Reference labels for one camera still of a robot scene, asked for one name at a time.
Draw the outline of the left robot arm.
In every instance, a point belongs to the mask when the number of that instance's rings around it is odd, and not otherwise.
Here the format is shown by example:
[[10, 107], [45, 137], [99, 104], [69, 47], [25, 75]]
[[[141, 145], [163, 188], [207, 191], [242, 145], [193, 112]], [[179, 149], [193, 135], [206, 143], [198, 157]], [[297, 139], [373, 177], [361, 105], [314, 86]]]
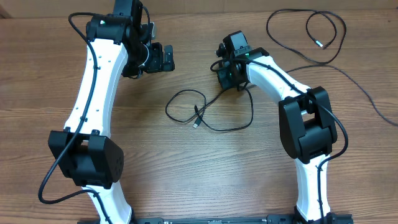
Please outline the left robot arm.
[[87, 45], [80, 90], [61, 131], [52, 131], [48, 145], [53, 166], [92, 199], [100, 223], [135, 223], [120, 178], [123, 150], [111, 140], [111, 113], [121, 77], [171, 72], [173, 48], [155, 41], [155, 24], [140, 1], [116, 1], [107, 15], [91, 13], [81, 33]]

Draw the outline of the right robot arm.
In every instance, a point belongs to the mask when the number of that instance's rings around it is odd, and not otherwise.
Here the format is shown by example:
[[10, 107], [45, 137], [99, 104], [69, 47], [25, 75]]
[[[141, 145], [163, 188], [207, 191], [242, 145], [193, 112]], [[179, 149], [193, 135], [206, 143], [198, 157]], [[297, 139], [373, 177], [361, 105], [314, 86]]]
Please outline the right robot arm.
[[327, 201], [326, 168], [337, 133], [326, 90], [290, 77], [266, 50], [253, 49], [241, 31], [227, 35], [215, 53], [222, 58], [217, 72], [222, 89], [252, 83], [278, 105], [280, 140], [297, 173], [292, 221], [336, 223]]

